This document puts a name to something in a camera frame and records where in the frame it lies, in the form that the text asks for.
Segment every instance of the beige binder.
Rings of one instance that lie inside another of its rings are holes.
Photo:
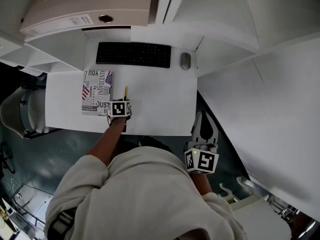
[[[27,36],[101,27],[146,26],[151,0],[35,0],[20,31]]]

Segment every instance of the black strap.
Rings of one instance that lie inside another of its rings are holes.
[[[65,210],[59,213],[58,217],[51,223],[47,239],[64,240],[66,233],[75,224],[76,209]]]

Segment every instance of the floor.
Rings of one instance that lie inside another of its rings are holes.
[[[196,110],[198,112],[203,109],[206,107],[198,99]],[[94,132],[60,130],[34,139],[22,139],[15,132],[0,124],[0,141],[7,142],[11,148],[12,165],[15,169],[15,174],[4,170],[4,177],[1,180],[2,191],[11,196],[20,184],[27,184],[48,193],[54,193],[68,169],[85,155],[101,135],[101,133]],[[123,138],[137,144],[140,136],[124,135]],[[185,162],[183,145],[191,137],[155,136],[155,138],[169,146],[172,152]],[[218,153],[216,171],[208,176],[213,191],[226,195],[219,187],[219,183],[223,183],[239,198],[247,197],[248,193],[238,185],[236,180],[238,176],[245,176],[246,172],[237,153],[222,132],[219,132],[218,136]],[[44,201],[52,196],[27,186],[22,189],[22,203],[30,201],[28,209],[31,213],[37,212],[36,216],[44,219],[46,205],[48,205],[48,202],[44,203]]]

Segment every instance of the desk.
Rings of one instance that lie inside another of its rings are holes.
[[[128,86],[132,117],[126,133],[131,135],[190,136],[196,116],[197,78],[195,52],[172,48],[171,67],[95,64],[98,40],[88,46],[86,70],[113,73],[112,99],[124,97]],[[180,55],[188,52],[192,65],[180,67]],[[49,73],[45,95],[45,122],[48,127],[103,133],[106,117],[81,114],[83,71]]]

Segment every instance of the sleeve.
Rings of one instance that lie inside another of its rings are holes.
[[[100,189],[104,185],[108,175],[109,171],[100,159],[93,155],[81,157],[64,175],[48,204],[45,212],[45,235],[59,213],[78,207],[93,189]]]
[[[215,193],[207,193],[202,196],[203,200],[210,206],[212,210],[217,212],[223,217],[230,225],[234,238],[236,240],[247,240],[247,234],[243,226],[236,220],[231,206],[222,197],[217,196]]]

